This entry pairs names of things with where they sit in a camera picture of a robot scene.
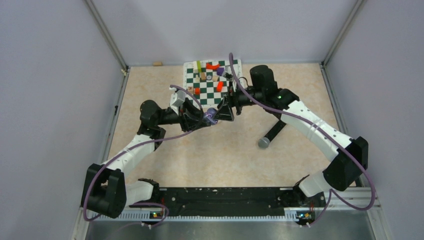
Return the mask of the grey-blue earbud case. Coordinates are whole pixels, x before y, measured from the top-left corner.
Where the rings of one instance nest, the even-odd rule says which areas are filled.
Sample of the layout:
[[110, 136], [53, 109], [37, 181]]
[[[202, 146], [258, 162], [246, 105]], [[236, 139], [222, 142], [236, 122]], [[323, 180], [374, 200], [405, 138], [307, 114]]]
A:
[[218, 120], [214, 119], [215, 115], [217, 113], [217, 110], [213, 107], [210, 107], [207, 109], [207, 111], [203, 114], [203, 120], [205, 122], [208, 122], [209, 124], [216, 125], [218, 123]]

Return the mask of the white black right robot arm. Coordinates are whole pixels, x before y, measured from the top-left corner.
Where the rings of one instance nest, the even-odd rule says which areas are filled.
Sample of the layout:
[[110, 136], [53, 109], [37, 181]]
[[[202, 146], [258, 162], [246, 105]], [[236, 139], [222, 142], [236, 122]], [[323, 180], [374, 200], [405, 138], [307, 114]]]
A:
[[220, 67], [217, 74], [232, 81], [232, 86], [218, 105], [216, 120], [233, 121], [245, 106], [258, 105], [308, 138], [329, 160], [324, 170], [296, 183], [293, 200], [307, 206], [318, 193], [330, 189], [345, 191], [368, 167], [369, 143], [361, 136], [354, 139], [314, 114], [291, 90], [279, 88], [267, 65], [250, 69], [252, 84], [242, 88], [234, 81], [230, 67]]

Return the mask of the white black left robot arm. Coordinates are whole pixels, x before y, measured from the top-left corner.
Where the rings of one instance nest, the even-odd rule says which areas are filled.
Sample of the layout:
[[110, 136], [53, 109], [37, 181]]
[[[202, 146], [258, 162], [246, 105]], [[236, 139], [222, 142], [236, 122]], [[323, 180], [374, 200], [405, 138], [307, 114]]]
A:
[[169, 140], [162, 125], [180, 124], [186, 136], [202, 126], [203, 117], [200, 102], [191, 102], [187, 97], [171, 101], [168, 108], [161, 108], [153, 100], [144, 101], [140, 106], [141, 124], [130, 143], [111, 159], [93, 163], [87, 169], [81, 196], [84, 219], [94, 220], [87, 211], [117, 218], [124, 208], [141, 201], [149, 207], [156, 206], [161, 194], [154, 189], [155, 184], [150, 180], [126, 184], [126, 176]]

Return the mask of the small red block left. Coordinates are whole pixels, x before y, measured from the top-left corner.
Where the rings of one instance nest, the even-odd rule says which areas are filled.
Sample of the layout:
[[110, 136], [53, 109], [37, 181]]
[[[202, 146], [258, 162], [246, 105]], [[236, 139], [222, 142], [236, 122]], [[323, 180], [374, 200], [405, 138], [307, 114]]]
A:
[[194, 94], [199, 96], [201, 94], [201, 89], [199, 87], [194, 89]]

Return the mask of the red cylinder block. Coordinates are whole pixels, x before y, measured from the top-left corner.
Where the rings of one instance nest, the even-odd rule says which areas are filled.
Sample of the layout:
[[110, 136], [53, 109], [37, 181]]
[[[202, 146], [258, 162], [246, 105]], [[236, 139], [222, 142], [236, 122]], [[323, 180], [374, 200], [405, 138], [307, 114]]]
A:
[[221, 93], [223, 91], [223, 88], [224, 88], [224, 82], [223, 81], [219, 81], [218, 84], [217, 84], [217, 86], [216, 86], [216, 91], [218, 93]]

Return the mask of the green white chessboard mat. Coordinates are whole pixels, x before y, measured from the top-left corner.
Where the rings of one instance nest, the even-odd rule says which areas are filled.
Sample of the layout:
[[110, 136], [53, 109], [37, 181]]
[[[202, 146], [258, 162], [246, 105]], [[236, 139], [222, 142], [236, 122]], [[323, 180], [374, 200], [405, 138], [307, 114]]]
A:
[[[201, 103], [203, 108], [216, 108], [221, 102], [224, 94], [229, 90], [228, 84], [230, 83], [226, 80], [225, 77], [219, 76], [219, 81], [224, 82], [224, 87], [222, 92], [217, 92], [216, 87], [219, 81], [214, 82], [212, 80], [213, 76], [217, 76], [215, 70], [206, 69], [206, 63], [211, 63], [212, 65], [220, 64], [221, 68], [230, 66], [229, 60], [201, 60], [202, 72], [206, 74], [206, 80], [201, 81], [200, 73], [194, 71], [196, 61], [185, 62], [183, 64], [183, 77], [182, 77], [182, 86], [186, 90], [192, 91], [196, 99]], [[200, 88], [200, 95], [195, 95], [195, 88]]]

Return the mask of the small wooden cube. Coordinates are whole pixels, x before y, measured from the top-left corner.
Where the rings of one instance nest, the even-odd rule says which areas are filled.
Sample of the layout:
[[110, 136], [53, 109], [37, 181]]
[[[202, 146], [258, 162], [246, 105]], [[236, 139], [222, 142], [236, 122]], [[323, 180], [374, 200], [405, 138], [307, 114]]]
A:
[[201, 81], [206, 81], [207, 80], [207, 77], [206, 77], [206, 73], [205, 72], [201, 72], [200, 73], [200, 80]]

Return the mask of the purple block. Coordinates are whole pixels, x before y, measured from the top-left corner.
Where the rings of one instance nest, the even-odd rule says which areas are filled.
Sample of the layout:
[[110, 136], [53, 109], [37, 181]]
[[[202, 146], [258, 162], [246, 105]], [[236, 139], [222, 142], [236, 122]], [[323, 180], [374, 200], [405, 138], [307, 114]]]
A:
[[226, 71], [225, 71], [225, 68], [223, 68], [223, 67], [219, 67], [219, 68], [216, 69], [216, 74], [218, 76], [224, 76], [225, 73], [226, 73]]

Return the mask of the black microphone grey head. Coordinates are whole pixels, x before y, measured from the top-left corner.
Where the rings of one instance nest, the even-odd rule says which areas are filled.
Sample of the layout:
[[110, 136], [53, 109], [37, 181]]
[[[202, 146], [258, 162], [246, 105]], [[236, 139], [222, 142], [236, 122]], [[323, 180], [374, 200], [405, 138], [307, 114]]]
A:
[[276, 122], [273, 127], [262, 137], [258, 140], [257, 145], [261, 149], [266, 149], [270, 146], [270, 143], [274, 140], [274, 138], [281, 132], [281, 130], [286, 126], [287, 124], [281, 120]]

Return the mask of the red arch block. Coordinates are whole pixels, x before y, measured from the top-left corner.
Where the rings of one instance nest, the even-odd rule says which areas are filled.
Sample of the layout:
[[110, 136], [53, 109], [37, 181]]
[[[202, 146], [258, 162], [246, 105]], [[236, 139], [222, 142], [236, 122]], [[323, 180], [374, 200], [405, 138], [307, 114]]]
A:
[[220, 64], [211, 64], [211, 63], [207, 62], [207, 63], [206, 63], [206, 65], [205, 65], [205, 68], [206, 68], [207, 70], [215, 71], [215, 70], [217, 70], [218, 68], [220, 68]]

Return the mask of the yellow-green block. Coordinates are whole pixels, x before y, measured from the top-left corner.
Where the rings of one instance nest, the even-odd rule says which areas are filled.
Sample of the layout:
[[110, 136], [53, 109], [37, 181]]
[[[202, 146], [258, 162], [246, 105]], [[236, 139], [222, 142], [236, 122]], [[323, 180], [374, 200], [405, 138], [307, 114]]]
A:
[[196, 73], [201, 73], [202, 72], [202, 64], [199, 60], [197, 60], [194, 64], [193, 67], [193, 71], [195, 71]]

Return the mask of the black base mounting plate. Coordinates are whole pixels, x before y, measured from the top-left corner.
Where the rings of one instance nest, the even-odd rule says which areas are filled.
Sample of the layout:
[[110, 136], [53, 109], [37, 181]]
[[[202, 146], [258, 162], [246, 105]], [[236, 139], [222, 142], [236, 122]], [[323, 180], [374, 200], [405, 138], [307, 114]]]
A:
[[305, 197], [291, 187], [168, 187], [154, 190], [149, 202], [168, 207], [170, 217], [279, 217], [326, 204], [322, 192]]

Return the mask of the aluminium frame rail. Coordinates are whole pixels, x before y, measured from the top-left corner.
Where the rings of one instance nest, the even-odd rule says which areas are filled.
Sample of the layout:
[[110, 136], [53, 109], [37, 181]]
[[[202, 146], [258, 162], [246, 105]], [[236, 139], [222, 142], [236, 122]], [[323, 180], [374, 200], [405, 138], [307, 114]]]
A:
[[378, 196], [368, 187], [302, 196], [291, 187], [155, 188], [148, 200], [115, 207], [112, 213], [88, 211], [91, 221], [133, 221], [148, 228], [177, 222], [289, 222], [308, 228], [331, 211], [360, 211], [369, 217], [377, 240], [392, 238]]

